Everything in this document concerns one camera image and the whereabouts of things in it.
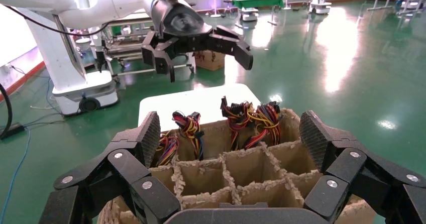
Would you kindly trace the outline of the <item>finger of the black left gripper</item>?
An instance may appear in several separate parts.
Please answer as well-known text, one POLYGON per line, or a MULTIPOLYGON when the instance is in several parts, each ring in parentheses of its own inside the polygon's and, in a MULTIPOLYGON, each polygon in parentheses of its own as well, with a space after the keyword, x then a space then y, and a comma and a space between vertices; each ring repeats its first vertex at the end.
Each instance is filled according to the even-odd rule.
POLYGON ((153 65, 157 74, 168 74, 170 82, 175 81, 174 66, 169 56, 173 41, 159 39, 154 31, 150 31, 142 42, 142 57, 147 64, 153 65))
POLYGON ((217 26, 208 34, 207 49, 233 56, 245 70, 253 67, 250 45, 240 34, 224 26, 217 26))

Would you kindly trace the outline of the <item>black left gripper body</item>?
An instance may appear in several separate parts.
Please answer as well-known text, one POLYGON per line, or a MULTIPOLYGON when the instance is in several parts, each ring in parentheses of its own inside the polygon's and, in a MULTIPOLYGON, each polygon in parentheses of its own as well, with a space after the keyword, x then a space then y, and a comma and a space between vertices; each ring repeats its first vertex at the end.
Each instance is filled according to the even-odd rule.
POLYGON ((177 53, 205 49, 213 27, 184 0, 156 0, 151 7, 155 43, 170 43, 177 53))

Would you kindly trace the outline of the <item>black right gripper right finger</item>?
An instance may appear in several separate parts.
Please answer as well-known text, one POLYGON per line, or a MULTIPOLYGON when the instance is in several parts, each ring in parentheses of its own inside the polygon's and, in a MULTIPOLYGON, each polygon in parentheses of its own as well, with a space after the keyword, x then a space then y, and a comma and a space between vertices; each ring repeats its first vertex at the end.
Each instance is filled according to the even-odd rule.
POLYGON ((322 174, 305 209, 334 223, 355 195, 386 223, 425 223, 423 176, 372 153, 350 132, 327 126, 311 110, 302 113, 299 133, 322 174))

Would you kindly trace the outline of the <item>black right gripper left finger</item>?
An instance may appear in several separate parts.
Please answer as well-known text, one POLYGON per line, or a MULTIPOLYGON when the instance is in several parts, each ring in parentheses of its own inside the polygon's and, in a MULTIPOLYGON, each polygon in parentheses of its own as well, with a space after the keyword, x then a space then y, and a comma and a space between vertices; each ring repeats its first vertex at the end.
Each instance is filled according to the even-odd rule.
POLYGON ((40 223, 91 223, 108 201, 122 197, 142 223, 165 223, 179 212, 177 197, 149 168, 160 139, 160 120, 118 132, 105 150, 54 182, 40 223))

